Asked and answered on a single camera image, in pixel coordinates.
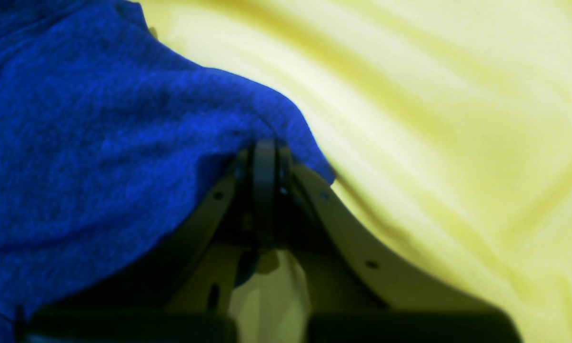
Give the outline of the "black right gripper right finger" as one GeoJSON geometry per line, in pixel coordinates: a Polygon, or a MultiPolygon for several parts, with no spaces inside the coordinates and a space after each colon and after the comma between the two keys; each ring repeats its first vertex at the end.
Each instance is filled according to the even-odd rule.
{"type": "Polygon", "coordinates": [[[512,321],[399,257],[276,146],[277,237],[307,278],[306,343],[520,343],[512,321]]]}

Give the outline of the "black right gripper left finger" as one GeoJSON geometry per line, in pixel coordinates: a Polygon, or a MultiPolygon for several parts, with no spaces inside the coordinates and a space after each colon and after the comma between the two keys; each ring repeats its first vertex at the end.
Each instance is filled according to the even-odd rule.
{"type": "Polygon", "coordinates": [[[26,343],[235,343],[240,275],[276,247],[277,142],[240,150],[196,210],[122,272],[40,311],[26,343]]]}

